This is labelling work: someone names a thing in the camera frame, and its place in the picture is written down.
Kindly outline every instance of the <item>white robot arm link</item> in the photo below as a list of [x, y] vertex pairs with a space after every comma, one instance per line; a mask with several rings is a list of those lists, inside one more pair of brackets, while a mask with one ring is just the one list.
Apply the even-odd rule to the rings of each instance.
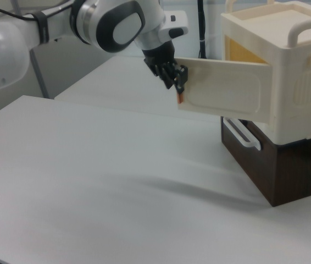
[[158, 0], [72, 0], [21, 19], [0, 20], [0, 88], [24, 76], [30, 49], [75, 35], [107, 52], [135, 41], [151, 71], [180, 94], [187, 68], [177, 65], [171, 40], [187, 32], [186, 13], [163, 11]]

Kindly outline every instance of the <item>cream plastic cabinet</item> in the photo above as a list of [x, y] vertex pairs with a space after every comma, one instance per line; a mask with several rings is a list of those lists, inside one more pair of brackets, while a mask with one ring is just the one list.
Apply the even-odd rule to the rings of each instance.
[[189, 68], [180, 109], [254, 121], [277, 145], [311, 138], [311, 5], [267, 4], [222, 14], [223, 60]]

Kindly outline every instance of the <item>cabinet door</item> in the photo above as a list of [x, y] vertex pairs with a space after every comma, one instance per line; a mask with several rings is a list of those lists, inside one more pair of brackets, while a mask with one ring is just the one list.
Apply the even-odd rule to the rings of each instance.
[[272, 67], [210, 59], [176, 59], [188, 67], [179, 109], [268, 123]]

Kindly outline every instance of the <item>white tabletop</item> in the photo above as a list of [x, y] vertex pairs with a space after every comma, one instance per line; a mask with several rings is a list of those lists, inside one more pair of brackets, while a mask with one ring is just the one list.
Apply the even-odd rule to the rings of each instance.
[[311, 197], [270, 207], [217, 123], [22, 97], [0, 111], [0, 260], [311, 264]]
[[214, 115], [180, 111], [176, 90], [167, 90], [143, 58], [115, 56], [55, 100], [219, 123]]

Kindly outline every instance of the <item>cable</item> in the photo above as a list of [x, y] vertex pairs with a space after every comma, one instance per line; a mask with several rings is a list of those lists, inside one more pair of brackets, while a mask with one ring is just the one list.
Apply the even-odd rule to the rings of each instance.
[[50, 17], [52, 17], [52, 16], [54, 16], [56, 14], [59, 14], [62, 11], [65, 11], [65, 10], [69, 9], [70, 7], [71, 7], [71, 4], [66, 6], [66, 7], [64, 7], [64, 8], [62, 8], [62, 9], [60, 9], [60, 10], [58, 10], [58, 11], [53, 12], [52, 14], [47, 15], [47, 17], [50, 18]]
[[199, 24], [199, 58], [206, 59], [206, 18], [204, 16], [203, 0], [197, 0]]
[[21, 15], [15, 15], [15, 14], [12, 14], [12, 13], [10, 13], [10, 12], [8, 12], [8, 11], [5, 11], [5, 10], [3, 10], [3, 9], [1, 9], [1, 8], [0, 8], [0, 13], [3, 13], [3, 14], [5, 14], [5, 15], [9, 15], [9, 16], [11, 16], [11, 17], [18, 18], [18, 19], [21, 19], [21, 20], [36, 21], [36, 19], [34, 19], [34, 18], [26, 18], [26, 17], [21, 16]]
[[[67, 9], [70, 8], [70, 7], [71, 7], [71, 5], [68, 5], [68, 6], [66, 6], [66, 7], [64, 7], [64, 8], [62, 8], [62, 9], [58, 10], [58, 11], [53, 12], [52, 14], [47, 15], [47, 17], [50, 18], [50, 17], [52, 17], [52, 16], [54, 16], [54, 15], [56, 15], [56, 14], [59, 14], [59, 13], [62, 12], [62, 11], [67, 10]], [[5, 11], [5, 10], [3, 10], [3, 9], [1, 9], [1, 8], [0, 8], [0, 13], [3, 13], [3, 14], [5, 14], [5, 15], [8, 15], [8, 16], [10, 16], [10, 17], [14, 17], [14, 18], [17, 18], [17, 19], [25, 20], [25, 21], [36, 21], [35, 18], [27, 18], [27, 17], [25, 17], [25, 16], [15, 15], [15, 14], [12, 14], [12, 13], [10, 13], [10, 12], [8, 12], [8, 11]]]

